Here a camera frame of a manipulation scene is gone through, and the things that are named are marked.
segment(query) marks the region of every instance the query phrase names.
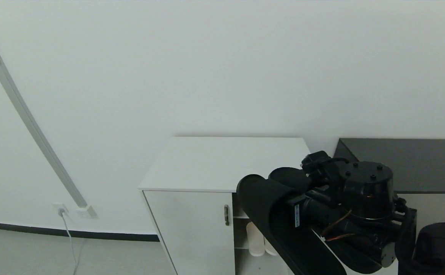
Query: white cabinet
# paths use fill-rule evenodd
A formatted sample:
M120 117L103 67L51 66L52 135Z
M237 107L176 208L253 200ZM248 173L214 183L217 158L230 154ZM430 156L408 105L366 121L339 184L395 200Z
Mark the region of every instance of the white cabinet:
M231 193L144 194L178 275L235 273L232 215L227 226L224 217Z
M432 223L445 222L445 194L398 194L407 206L417 209L416 233Z
M249 254L235 193L244 176L298 168L307 154L298 138L172 138L139 189L173 273L287 275L279 256Z

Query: gray floor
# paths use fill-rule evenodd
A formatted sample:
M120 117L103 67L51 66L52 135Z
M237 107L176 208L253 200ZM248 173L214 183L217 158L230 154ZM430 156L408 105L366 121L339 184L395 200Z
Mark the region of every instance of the gray floor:
M172 275L160 243L73 238L76 275ZM72 275L69 238L0 230L0 275Z

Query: cabinet door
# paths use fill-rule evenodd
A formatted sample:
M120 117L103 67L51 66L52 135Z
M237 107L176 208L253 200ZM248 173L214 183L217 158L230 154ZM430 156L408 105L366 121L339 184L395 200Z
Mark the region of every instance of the cabinet door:
M231 193L144 194L178 275L235 274Z
M416 233L432 223L445 222L445 194L398 194L407 206L417 209Z

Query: label sticker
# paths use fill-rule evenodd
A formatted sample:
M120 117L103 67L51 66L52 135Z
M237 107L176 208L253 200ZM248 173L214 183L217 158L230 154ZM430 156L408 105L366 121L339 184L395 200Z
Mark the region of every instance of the label sticker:
M299 205L294 206L294 213L295 213L295 228L297 228L301 226L301 213Z

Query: cabinet handle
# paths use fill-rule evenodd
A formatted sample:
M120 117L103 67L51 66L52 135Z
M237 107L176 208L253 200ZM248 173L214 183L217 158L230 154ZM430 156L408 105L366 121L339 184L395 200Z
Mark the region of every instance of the cabinet handle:
M224 220L226 221L226 226L229 226L229 206L224 205Z

